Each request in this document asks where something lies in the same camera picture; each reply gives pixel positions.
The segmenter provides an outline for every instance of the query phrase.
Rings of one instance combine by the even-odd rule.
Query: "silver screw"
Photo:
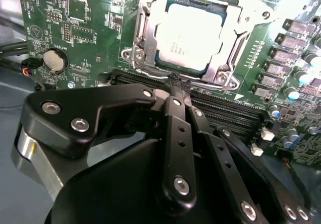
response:
[[[223,134],[226,135],[227,137],[231,135],[230,132],[228,132],[227,130],[223,130]]]
[[[296,220],[296,214],[288,205],[284,206],[284,210],[289,215],[290,218],[292,218],[293,220]]]
[[[197,116],[201,117],[203,114],[201,111],[199,111],[198,109],[195,110],[195,113]]]
[[[80,118],[72,120],[70,125],[77,132],[86,132],[89,129],[89,123]]]
[[[69,81],[69,82],[67,83],[67,86],[68,86],[69,88],[75,88],[75,87],[76,87],[76,84],[75,84],[73,81]]]
[[[187,195],[190,193],[190,187],[186,180],[180,177],[174,179],[174,187],[181,195]]]
[[[151,97],[151,93],[148,92],[147,90],[144,90],[142,93],[145,94],[145,96],[147,97]]]
[[[237,83],[235,83],[235,82],[230,83],[230,87],[235,88],[236,86],[237,86]]]
[[[227,80],[227,77],[226,77],[226,75],[225,75],[224,73],[221,73],[221,74],[219,74],[219,75],[217,76],[217,81],[218,81],[218,82],[223,83],[223,82],[226,82],[226,80]]]
[[[253,207],[246,201],[243,201],[241,203],[242,210],[244,214],[250,219],[250,220],[255,220],[256,219],[256,213]]]
[[[299,215],[304,219],[304,220],[309,220],[309,217],[307,214],[302,210],[301,207],[297,207],[296,210],[299,212]]]
[[[137,58],[138,60],[141,60],[141,59],[142,59],[142,55],[141,55],[140,53],[137,53],[137,54],[136,54],[136,58]]]
[[[179,102],[177,99],[174,99],[173,102],[174,102],[176,105],[178,105],[178,106],[181,105],[181,102]]]
[[[310,127],[307,131],[311,135],[316,135],[318,133],[321,133],[321,130],[319,130],[317,127]]]
[[[55,102],[46,102],[42,105],[42,110],[47,114],[55,115],[61,111],[61,108]]]

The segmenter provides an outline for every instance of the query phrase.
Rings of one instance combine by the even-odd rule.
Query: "cable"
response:
[[[26,34],[25,28],[17,23],[14,23],[6,18],[0,17],[0,25],[9,27],[22,35]]]
[[[298,188],[298,190],[300,191],[301,195],[303,196],[304,207],[310,211],[312,203],[311,203],[311,199],[310,199],[309,193],[306,190],[306,187],[304,186],[304,184],[302,183],[301,179],[296,174],[296,171],[290,165],[289,159],[283,158],[283,161],[285,163],[285,167],[287,168],[287,170],[289,171],[289,173],[290,173],[290,175],[291,175],[291,177],[293,179],[293,182],[295,183],[296,187]]]
[[[10,56],[19,56],[23,54],[28,54],[27,48],[15,49],[7,52],[1,52],[0,57],[10,57]]]
[[[44,84],[40,81],[40,79],[38,79],[35,76],[32,76],[29,72],[28,72],[28,68],[27,67],[23,67],[22,68],[22,74],[24,76],[27,76],[29,78],[31,78],[35,83],[37,83],[40,87],[41,87],[41,91],[45,91],[46,87],[44,86]]]
[[[0,107],[0,111],[15,111],[15,110],[20,110],[21,108],[22,108],[22,105]]]
[[[16,42],[16,43],[0,46],[0,52],[10,51],[17,48],[26,48],[26,47],[27,47],[27,42]]]

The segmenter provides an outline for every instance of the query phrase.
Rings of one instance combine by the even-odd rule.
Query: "gray surface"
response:
[[[30,79],[0,69],[0,106],[22,104],[28,93],[20,90],[31,91],[33,85]],[[0,223],[43,224],[52,206],[46,189],[19,172],[11,161],[19,118],[20,111],[0,111]]]

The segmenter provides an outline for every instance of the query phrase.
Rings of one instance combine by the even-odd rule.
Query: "microchip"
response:
[[[68,0],[68,16],[81,22],[86,21],[86,0]]]
[[[314,112],[321,114],[321,106],[319,105],[318,107],[316,107],[316,109],[314,110]]]
[[[290,19],[286,19],[283,28],[288,30],[289,32],[294,32],[298,34],[310,33],[313,32],[315,26],[309,25],[304,22],[292,21]]]
[[[315,154],[317,153],[317,150],[308,149],[305,153],[306,153],[307,155],[315,155]]]
[[[290,125],[289,122],[283,121],[281,122],[281,128],[287,128]]]
[[[289,110],[289,111],[287,112],[288,115],[295,115],[295,113],[296,113],[296,111],[293,111],[293,110]]]
[[[318,79],[318,78],[313,79],[310,85],[313,87],[321,87],[321,79]]]
[[[256,96],[266,97],[270,91],[267,87],[256,84],[253,88],[253,93]]]
[[[284,52],[276,49],[272,51],[271,56],[272,56],[272,59],[279,62],[296,61],[298,59],[298,56],[293,53]]]
[[[266,72],[279,75],[283,72],[283,66],[276,65],[273,63],[268,63],[266,66]]]
[[[289,112],[289,109],[287,107],[281,107],[280,108],[280,114],[282,116],[286,115]]]
[[[303,40],[300,40],[298,38],[294,37],[289,37],[283,34],[279,34],[276,37],[275,40],[278,44],[280,44],[282,47],[287,47],[290,49],[295,49],[295,48],[304,48],[306,47],[307,43]]]
[[[260,83],[269,87],[274,86],[276,78],[269,76],[262,76],[260,79]]]

